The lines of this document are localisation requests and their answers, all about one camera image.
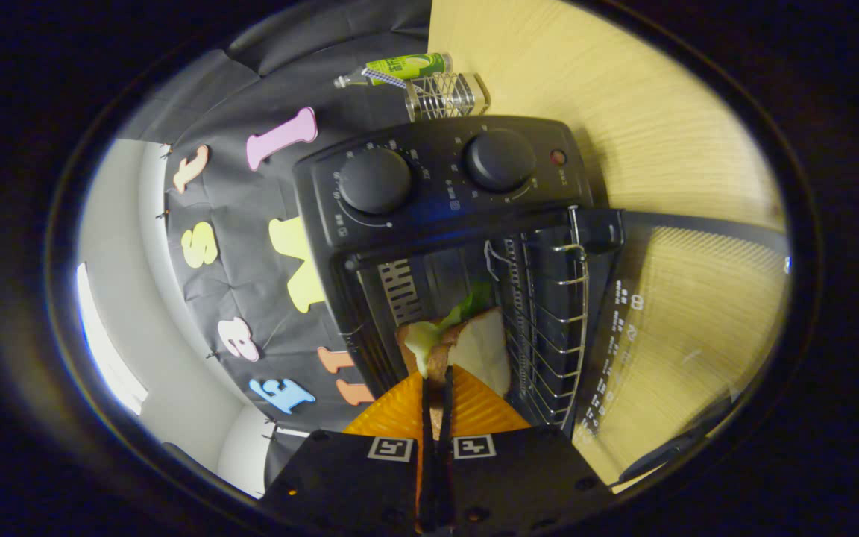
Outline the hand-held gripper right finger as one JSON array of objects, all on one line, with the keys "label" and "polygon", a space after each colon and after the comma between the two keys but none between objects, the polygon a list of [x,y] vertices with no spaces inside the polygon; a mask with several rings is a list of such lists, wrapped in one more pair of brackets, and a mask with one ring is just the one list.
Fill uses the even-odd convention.
[{"label": "hand-held gripper right finger", "polygon": [[435,443],[435,524],[450,534],[553,534],[616,499],[562,428],[531,426],[494,391],[450,367]]}]

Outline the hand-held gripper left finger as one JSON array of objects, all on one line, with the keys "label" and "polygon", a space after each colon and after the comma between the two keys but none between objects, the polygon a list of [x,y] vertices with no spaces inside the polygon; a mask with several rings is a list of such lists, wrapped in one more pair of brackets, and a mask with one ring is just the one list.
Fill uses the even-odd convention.
[{"label": "hand-held gripper left finger", "polygon": [[413,374],[342,431],[314,430],[260,506],[303,534],[420,534],[436,526],[436,391]]}]

